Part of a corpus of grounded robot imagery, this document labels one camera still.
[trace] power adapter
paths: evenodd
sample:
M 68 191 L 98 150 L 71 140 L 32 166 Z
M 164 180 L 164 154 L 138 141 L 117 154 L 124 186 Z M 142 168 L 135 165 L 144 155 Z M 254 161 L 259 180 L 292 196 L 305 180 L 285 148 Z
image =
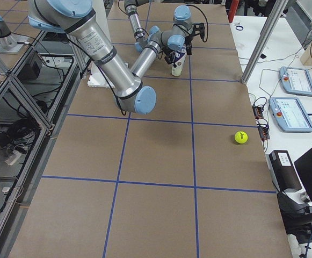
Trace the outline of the power adapter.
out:
M 11 143 L 11 139 L 6 132 L 0 133 L 0 146 L 3 148 Z

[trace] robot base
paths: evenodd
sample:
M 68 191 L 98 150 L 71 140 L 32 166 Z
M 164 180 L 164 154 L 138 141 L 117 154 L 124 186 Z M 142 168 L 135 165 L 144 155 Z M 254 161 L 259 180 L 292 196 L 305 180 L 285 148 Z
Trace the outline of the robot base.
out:
M 14 35 L 14 38 L 16 40 L 16 42 L 25 42 L 28 40 L 28 37 L 26 36 L 19 36 L 19 35 Z M 10 48 L 10 49 L 4 49 L 3 47 L 1 47 L 0 44 L 0 54 L 13 54 L 16 55 L 21 48 L 24 46 L 24 44 L 17 44 L 16 46 Z

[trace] table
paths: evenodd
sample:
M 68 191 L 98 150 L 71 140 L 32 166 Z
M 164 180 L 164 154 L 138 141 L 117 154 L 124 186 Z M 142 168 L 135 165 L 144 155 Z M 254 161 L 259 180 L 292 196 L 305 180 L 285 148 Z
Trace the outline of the table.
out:
M 170 28 L 176 6 L 140 7 L 142 25 Z M 156 60 L 143 78 L 152 113 L 124 117 L 108 89 L 81 83 L 10 258 L 291 257 L 225 9 L 200 7 L 211 34 L 181 77 Z M 133 63 L 116 2 L 108 25 Z
M 241 58 L 249 58 L 259 37 L 259 33 L 266 21 L 265 17 L 243 17 L 236 16 L 233 23 L 230 25 L 233 37 L 236 44 L 236 49 L 238 51 L 238 56 Z M 235 29 L 236 25 L 241 25 L 244 30 L 238 31 Z M 271 35 L 263 54 L 267 56 L 265 59 L 260 59 L 259 62 L 248 83 L 249 93 L 254 94 L 257 98 L 264 96 L 269 99 L 269 96 L 259 89 L 259 83 L 261 78 L 261 73 L 263 69 L 273 69 L 279 70 L 282 66 L 307 68 L 309 69 L 310 75 L 312 77 L 312 67 L 305 67 L 300 62 L 300 56 L 303 54 L 304 50 L 301 48 L 300 42 L 297 40 L 294 32 L 289 26 L 285 18 L 280 18 L 278 24 L 276 25 L 273 34 Z M 247 64 L 247 60 L 240 59 L 242 69 L 245 68 L 244 64 Z M 268 93 L 274 92 L 274 97 L 294 97 L 295 95 L 287 94 L 284 92 L 279 82 L 279 73 L 276 71 L 263 71 L 261 87 L 263 87 Z M 298 97 L 303 104 L 307 113 L 312 113 L 312 97 L 307 96 L 295 96 Z M 253 103 L 254 98 L 250 95 L 251 103 Z M 270 125 L 270 140 L 268 141 L 268 148 L 266 154 L 271 153 L 273 150 L 288 150 L 292 161 L 297 160 L 306 151 L 312 148 L 312 133 L 284 133 L 282 132 L 275 119 L 272 117 L 270 112 L 268 112 L 268 107 L 266 105 L 264 116 L 268 119 Z M 300 193 L 304 192 L 304 189 L 296 193 L 288 193 L 288 195 L 293 198 L 296 202 L 302 203 L 299 198 Z M 308 257 L 312 257 L 312 250 L 309 251 Z

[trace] label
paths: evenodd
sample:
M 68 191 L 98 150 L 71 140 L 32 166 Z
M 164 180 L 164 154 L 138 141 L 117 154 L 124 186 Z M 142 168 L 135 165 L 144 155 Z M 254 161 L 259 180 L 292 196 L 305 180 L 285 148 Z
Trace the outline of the label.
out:
M 276 160 L 275 152 L 272 152 L 272 157 L 273 157 L 273 160 Z
M 289 161 L 289 157 L 287 155 L 287 153 L 285 152 L 279 152 L 279 159 L 281 161 L 282 166 L 284 167 L 290 167 L 291 166 L 291 162 Z
M 101 48 L 106 46 L 106 44 L 103 42 L 103 39 L 95 31 L 92 31 L 87 36 L 79 39 L 78 41 L 82 44 L 85 51 L 91 56 L 97 54 Z

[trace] silver arm segment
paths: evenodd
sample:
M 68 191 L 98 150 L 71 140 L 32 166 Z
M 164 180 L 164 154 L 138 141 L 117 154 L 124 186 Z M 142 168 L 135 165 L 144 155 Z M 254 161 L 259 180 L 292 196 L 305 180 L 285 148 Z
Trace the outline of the silver arm segment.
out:
M 96 22 L 92 1 L 28 0 L 30 23 L 42 30 L 65 32 L 77 38 L 94 63 L 115 86 L 118 105 L 125 111 L 149 113 L 155 106 L 153 88 L 143 86 L 117 54 Z
M 125 12 L 132 26 L 132 31 L 136 40 L 135 48 L 137 51 L 141 52 L 147 45 L 146 33 L 141 23 L 139 21 L 139 15 L 137 12 L 137 7 L 148 3 L 148 0 L 126 0 L 124 3 Z

